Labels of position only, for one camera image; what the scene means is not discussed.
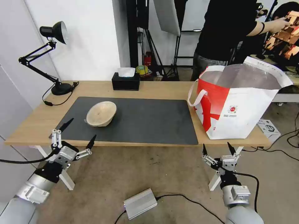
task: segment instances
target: black tissue box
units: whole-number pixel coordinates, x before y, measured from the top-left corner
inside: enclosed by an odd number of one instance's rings
[[[118,72],[112,77],[113,90],[139,90],[140,77],[137,73],[133,77],[119,77]]]

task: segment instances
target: hand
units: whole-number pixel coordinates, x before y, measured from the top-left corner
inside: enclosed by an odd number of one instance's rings
[[[285,18],[280,18],[277,20],[270,21],[271,29],[269,30],[271,33],[278,33],[286,26],[289,26],[290,23],[285,21]]]

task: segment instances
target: white table leg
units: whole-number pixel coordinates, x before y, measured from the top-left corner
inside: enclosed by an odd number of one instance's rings
[[[38,149],[40,153],[43,155],[43,157],[47,157],[51,153],[50,147],[41,147],[41,146],[33,146],[34,148]],[[70,176],[67,174],[66,170],[69,168],[70,164],[66,169],[62,171],[62,173],[59,175],[59,178],[62,180],[62,182],[67,186],[69,190],[74,190],[75,183],[72,181]]]
[[[240,154],[242,149],[244,148],[244,146],[239,146],[236,150],[237,154]],[[218,173],[215,173],[212,180],[209,183],[209,189],[210,191],[215,190],[215,188],[218,186],[218,184],[220,183],[221,178],[220,175]]]

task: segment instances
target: lamp shade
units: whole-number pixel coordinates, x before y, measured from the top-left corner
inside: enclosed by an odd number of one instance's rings
[[[68,42],[68,32],[63,21],[55,23],[53,27],[41,26],[40,33],[44,37],[54,37],[63,44]]]

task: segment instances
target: red and white bag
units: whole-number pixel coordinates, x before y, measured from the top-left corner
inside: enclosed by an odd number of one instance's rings
[[[279,68],[247,57],[243,64],[207,67],[193,83],[187,101],[210,139],[246,138],[279,89],[292,84]]]

